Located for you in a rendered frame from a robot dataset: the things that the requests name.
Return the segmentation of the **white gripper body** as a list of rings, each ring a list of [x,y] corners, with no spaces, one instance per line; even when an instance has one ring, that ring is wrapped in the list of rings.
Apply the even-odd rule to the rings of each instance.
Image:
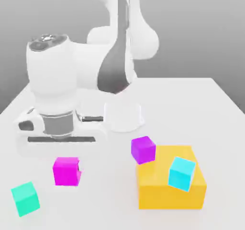
[[[100,153],[107,143],[107,132],[103,129],[89,129],[64,140],[48,136],[16,136],[16,149],[24,157],[90,157]]]

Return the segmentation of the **small magenta cube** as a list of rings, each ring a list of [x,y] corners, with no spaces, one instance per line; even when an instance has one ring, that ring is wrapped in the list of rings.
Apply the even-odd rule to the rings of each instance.
[[[57,157],[53,164],[55,185],[78,186],[82,172],[78,157]]]

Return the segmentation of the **small teal cube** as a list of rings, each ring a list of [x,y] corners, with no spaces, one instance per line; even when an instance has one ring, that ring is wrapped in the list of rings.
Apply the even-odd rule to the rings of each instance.
[[[11,193],[19,217],[25,216],[40,208],[39,198],[32,182],[27,182],[11,189]]]

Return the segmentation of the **small purple cube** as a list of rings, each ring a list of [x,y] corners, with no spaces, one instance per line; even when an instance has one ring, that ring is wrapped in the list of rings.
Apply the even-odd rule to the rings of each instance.
[[[132,139],[131,155],[139,165],[152,162],[156,158],[156,144],[149,136]]]

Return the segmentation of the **small cyan cube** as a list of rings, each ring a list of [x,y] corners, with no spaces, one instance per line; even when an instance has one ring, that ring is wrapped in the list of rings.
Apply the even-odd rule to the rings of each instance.
[[[175,157],[169,168],[168,185],[188,192],[194,178],[195,169],[196,162]]]

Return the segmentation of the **large orange box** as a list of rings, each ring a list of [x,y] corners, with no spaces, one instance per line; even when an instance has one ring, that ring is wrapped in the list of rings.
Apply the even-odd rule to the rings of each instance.
[[[188,192],[168,185],[169,169],[175,157],[196,163]],[[203,206],[207,184],[191,146],[157,146],[154,161],[136,166],[136,178],[140,209],[201,209]]]

